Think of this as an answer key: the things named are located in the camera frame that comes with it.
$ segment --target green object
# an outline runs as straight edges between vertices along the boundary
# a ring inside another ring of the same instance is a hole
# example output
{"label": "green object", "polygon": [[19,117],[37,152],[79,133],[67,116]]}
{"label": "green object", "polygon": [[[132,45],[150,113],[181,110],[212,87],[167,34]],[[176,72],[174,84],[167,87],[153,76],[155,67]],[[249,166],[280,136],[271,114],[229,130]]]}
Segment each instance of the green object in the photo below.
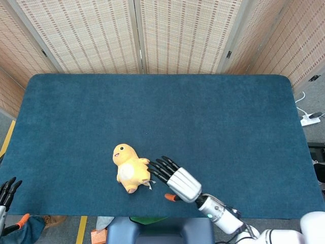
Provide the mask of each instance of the green object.
{"label": "green object", "polygon": [[134,222],[143,224],[143,225],[150,225],[156,222],[159,222],[161,220],[167,219],[167,217],[164,218],[143,218],[143,217],[130,217],[130,219]]}

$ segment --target blue pants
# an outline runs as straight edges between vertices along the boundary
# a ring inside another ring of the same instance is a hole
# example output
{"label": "blue pants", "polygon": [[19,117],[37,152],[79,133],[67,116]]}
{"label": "blue pants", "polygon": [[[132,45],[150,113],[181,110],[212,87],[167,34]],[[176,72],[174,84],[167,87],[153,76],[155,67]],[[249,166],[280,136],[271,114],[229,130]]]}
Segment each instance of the blue pants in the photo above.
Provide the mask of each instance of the blue pants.
{"label": "blue pants", "polygon": [[0,238],[0,244],[33,244],[45,227],[42,217],[32,216],[20,229]]}

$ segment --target white cloth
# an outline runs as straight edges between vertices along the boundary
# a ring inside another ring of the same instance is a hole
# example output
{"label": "white cloth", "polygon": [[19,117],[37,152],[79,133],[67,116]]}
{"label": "white cloth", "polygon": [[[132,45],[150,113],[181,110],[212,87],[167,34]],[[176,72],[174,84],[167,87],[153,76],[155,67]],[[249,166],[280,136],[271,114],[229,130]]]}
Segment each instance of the white cloth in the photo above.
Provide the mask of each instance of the white cloth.
{"label": "white cloth", "polygon": [[104,230],[113,221],[113,219],[114,217],[98,216],[97,223],[96,223],[96,230],[97,231]]}

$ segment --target yellow floor stripe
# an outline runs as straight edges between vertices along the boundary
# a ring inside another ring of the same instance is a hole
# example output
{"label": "yellow floor stripe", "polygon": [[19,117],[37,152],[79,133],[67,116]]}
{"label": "yellow floor stripe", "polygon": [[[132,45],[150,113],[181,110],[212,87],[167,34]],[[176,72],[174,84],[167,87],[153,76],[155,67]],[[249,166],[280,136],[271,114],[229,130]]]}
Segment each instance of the yellow floor stripe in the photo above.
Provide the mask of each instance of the yellow floor stripe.
{"label": "yellow floor stripe", "polygon": [[76,244],[82,244],[83,236],[85,235],[86,223],[87,216],[81,216]]}
{"label": "yellow floor stripe", "polygon": [[15,124],[16,124],[16,122],[13,120],[11,122],[10,127],[9,127],[9,130],[8,130],[7,135],[6,135],[5,141],[4,141],[3,145],[2,145],[2,148],[1,148],[1,151],[0,151],[0,156],[2,156],[7,150],[7,147],[8,147],[12,132],[14,130]]}

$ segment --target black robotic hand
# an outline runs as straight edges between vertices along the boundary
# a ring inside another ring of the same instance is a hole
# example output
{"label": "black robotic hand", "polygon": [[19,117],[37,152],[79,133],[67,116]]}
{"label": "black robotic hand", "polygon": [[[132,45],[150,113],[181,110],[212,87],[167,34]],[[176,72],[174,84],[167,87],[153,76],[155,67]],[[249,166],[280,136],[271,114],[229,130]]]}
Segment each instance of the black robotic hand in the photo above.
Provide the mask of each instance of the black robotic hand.
{"label": "black robotic hand", "polygon": [[156,163],[150,162],[149,165],[156,170],[149,168],[148,171],[167,184],[184,202],[195,202],[202,192],[201,184],[170,158],[162,156],[162,159],[156,159]]}
{"label": "black robotic hand", "polygon": [[7,212],[10,208],[12,200],[14,199],[14,195],[18,187],[20,187],[22,183],[21,180],[14,183],[15,180],[16,177],[13,177],[9,181],[3,183],[0,187],[0,237],[5,236],[21,227],[19,225],[13,225],[8,228],[4,228]]}

